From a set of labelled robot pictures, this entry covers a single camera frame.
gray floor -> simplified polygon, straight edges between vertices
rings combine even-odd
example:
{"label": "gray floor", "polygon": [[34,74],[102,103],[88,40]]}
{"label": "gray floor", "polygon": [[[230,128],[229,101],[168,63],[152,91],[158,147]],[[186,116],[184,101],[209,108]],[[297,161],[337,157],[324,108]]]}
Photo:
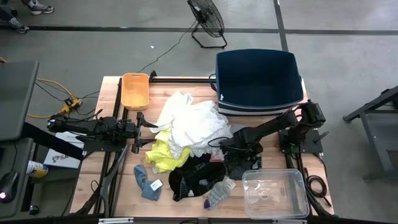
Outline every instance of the gray floor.
{"label": "gray floor", "polygon": [[[194,21],[185,0],[47,0],[56,11],[33,17],[26,8],[20,19],[32,26],[113,26],[186,28]],[[277,29],[272,0],[215,0],[226,28]],[[279,0],[286,29],[397,30],[398,2],[390,0]],[[225,50],[263,48],[281,50],[279,34],[226,33]],[[98,90],[105,75],[136,72],[165,52],[181,32],[30,31],[26,35],[0,30],[0,55],[8,61],[39,60],[39,77],[57,80],[78,96]],[[206,43],[219,43],[206,34]],[[397,182],[365,184],[362,176],[381,170],[369,147],[362,124],[345,124],[343,115],[398,84],[398,35],[287,35],[289,51],[297,58],[308,95],[319,102],[327,122],[322,131],[330,192],[337,215],[345,218],[397,222]],[[187,34],[169,54],[145,69],[161,76],[208,76],[215,55]],[[52,114],[60,102],[35,88],[29,112]],[[94,108],[86,100],[82,111]],[[28,119],[45,128],[44,120]],[[59,215],[73,182],[52,183],[37,196],[40,216]]]}

wooden table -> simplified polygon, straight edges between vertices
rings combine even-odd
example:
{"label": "wooden table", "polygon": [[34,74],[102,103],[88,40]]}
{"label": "wooden table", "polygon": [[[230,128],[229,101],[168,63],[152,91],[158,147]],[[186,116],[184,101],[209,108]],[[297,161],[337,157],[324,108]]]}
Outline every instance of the wooden table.
{"label": "wooden table", "polygon": [[[118,88],[120,77],[104,77],[101,91],[97,102],[96,111],[103,109],[101,116],[112,116],[114,101]],[[191,93],[195,97],[193,104],[213,100],[217,102],[216,93],[210,88],[208,83],[151,83],[149,86],[150,103],[143,111],[145,119],[148,122],[156,123],[163,105],[166,100],[176,91]],[[304,100],[307,100],[307,93],[304,89]],[[121,106],[119,118],[123,113]],[[135,121],[136,112],[130,111],[128,118]],[[248,126],[257,126],[272,119],[273,117],[233,117],[228,118],[230,123],[246,124]],[[148,128],[141,128],[143,138],[153,138],[155,134]],[[202,197],[184,198],[179,202],[172,200],[173,191],[170,188],[168,179],[169,173],[154,174],[152,167],[154,164],[148,164],[145,161],[145,152],[150,151],[152,144],[144,146],[139,154],[127,153],[126,164],[122,174],[121,188],[119,191],[115,217],[208,217],[208,218],[247,218],[244,211],[243,186],[242,181],[236,181],[236,187],[231,191],[231,197],[223,200],[217,208],[208,211],[203,208],[203,203],[207,198]],[[278,135],[271,134],[261,139],[261,145],[264,148],[262,152],[262,163],[264,169],[284,169],[286,168],[285,157],[279,152]],[[90,187],[92,180],[99,180],[101,167],[103,163],[103,152],[92,153],[86,158],[82,165],[78,183],[73,197],[71,212],[77,211],[83,206],[92,194]],[[304,166],[308,169],[310,175],[320,176],[327,185],[325,170],[323,164],[312,154],[303,154]],[[141,197],[141,189],[138,187],[134,178],[134,166],[142,164],[146,168],[148,179],[160,179],[163,183],[162,193],[157,202]],[[320,189],[320,186],[313,184],[313,188]],[[323,207],[330,213],[333,208],[329,207],[323,199],[318,199]]]}

sneaker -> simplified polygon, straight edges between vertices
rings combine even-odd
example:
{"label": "sneaker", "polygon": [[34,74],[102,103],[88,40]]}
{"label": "sneaker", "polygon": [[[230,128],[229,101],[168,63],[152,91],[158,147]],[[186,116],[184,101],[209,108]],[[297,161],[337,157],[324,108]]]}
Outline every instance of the sneaker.
{"label": "sneaker", "polygon": [[54,7],[43,5],[43,4],[39,3],[38,0],[36,0],[36,1],[32,0],[32,2],[35,5],[32,7],[29,6],[29,9],[33,15],[40,15],[42,12],[44,14],[50,14],[54,11]]}
{"label": "sneaker", "polygon": [[12,26],[20,34],[25,34],[29,30],[29,27],[21,24],[15,17],[10,19],[10,21],[8,21],[8,24],[10,24],[10,26]]}

blue sock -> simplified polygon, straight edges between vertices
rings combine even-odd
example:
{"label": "blue sock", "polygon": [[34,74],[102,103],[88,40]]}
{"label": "blue sock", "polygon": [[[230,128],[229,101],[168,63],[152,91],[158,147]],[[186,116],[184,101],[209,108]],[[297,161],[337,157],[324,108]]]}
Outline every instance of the blue sock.
{"label": "blue sock", "polygon": [[136,181],[138,186],[142,190],[142,195],[141,197],[149,199],[149,200],[159,200],[159,195],[160,195],[160,188],[156,189],[155,191],[152,190],[150,187],[151,183],[153,181],[147,180],[147,172],[145,171],[145,168],[143,165],[137,165],[134,167],[134,175],[136,176]]}

blue plastic bin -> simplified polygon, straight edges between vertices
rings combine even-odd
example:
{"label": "blue plastic bin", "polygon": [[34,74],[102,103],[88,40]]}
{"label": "blue plastic bin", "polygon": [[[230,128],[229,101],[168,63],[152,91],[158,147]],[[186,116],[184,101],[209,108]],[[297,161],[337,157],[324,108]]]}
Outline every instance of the blue plastic bin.
{"label": "blue plastic bin", "polygon": [[219,111],[230,116],[277,115],[303,100],[294,54],[280,50],[218,53],[216,82]]}

